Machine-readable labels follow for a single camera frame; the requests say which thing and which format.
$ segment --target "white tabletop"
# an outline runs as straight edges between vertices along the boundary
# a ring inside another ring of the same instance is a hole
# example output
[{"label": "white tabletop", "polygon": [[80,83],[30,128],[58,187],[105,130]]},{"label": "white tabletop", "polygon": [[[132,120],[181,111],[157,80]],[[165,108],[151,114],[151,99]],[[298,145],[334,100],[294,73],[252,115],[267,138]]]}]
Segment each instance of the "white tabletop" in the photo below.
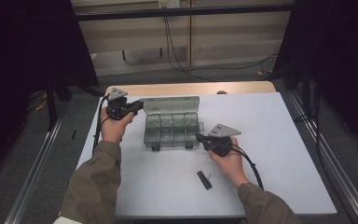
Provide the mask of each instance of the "white tabletop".
[{"label": "white tabletop", "polygon": [[[132,102],[142,96],[128,98]],[[91,156],[96,116],[79,164]],[[237,191],[202,145],[147,149],[145,117],[140,111],[121,142],[118,218],[245,216]],[[337,212],[279,93],[201,95],[199,119],[205,135],[217,123],[240,130],[240,147],[256,164],[265,190],[282,197],[296,214]],[[246,160],[243,164],[257,183],[250,165]],[[198,171],[211,175],[211,189],[203,187]]]}]

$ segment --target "transparent plastic organizer box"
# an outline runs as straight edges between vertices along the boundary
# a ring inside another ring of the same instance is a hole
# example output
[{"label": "transparent plastic organizer box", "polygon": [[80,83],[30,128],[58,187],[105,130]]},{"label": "transparent plastic organizer box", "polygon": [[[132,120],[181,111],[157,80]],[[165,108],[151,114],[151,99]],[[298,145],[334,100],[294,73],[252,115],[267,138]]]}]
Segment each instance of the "transparent plastic organizer box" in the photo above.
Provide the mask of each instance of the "transparent plastic organizer box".
[{"label": "transparent plastic organizer box", "polygon": [[200,132],[199,96],[147,98],[145,145],[159,151],[161,147],[198,146],[196,133]]}]

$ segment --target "box lid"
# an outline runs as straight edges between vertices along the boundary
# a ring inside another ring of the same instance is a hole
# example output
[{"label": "box lid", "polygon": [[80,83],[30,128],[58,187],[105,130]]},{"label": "box lid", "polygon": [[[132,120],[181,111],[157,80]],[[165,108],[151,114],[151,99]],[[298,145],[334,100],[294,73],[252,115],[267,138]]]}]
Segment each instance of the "box lid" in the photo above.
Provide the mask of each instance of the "box lid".
[{"label": "box lid", "polygon": [[197,113],[199,96],[144,98],[144,111],[150,114],[184,114]]}]

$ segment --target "person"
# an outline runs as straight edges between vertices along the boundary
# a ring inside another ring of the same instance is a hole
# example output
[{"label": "person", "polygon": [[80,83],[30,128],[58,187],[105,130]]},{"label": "person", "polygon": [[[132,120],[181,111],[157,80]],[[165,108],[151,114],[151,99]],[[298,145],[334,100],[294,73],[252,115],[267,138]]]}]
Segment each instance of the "person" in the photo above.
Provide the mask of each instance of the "person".
[{"label": "person", "polygon": [[[80,165],[71,176],[60,217],[54,224],[114,223],[117,189],[121,182],[119,144],[133,118],[134,114],[130,112],[122,120],[109,119],[106,107],[103,108],[103,140],[95,148],[91,159]],[[238,145],[235,137],[231,140]],[[284,200],[249,181],[243,171],[240,154],[230,151],[225,157],[219,157],[211,150],[208,153],[237,189],[248,223],[300,223]]]}]

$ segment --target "brown sleeve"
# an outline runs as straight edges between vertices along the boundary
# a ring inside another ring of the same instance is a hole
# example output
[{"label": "brown sleeve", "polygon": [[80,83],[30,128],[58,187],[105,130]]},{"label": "brown sleeve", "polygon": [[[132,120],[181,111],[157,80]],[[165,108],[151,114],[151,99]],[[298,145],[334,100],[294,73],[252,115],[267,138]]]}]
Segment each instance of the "brown sleeve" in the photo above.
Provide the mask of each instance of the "brown sleeve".
[{"label": "brown sleeve", "polygon": [[69,180],[61,216],[81,223],[114,223],[120,162],[119,145],[101,141]]},{"label": "brown sleeve", "polygon": [[301,223],[289,205],[277,195],[262,190],[255,184],[242,184],[238,196],[246,211],[250,224],[262,223]]}]

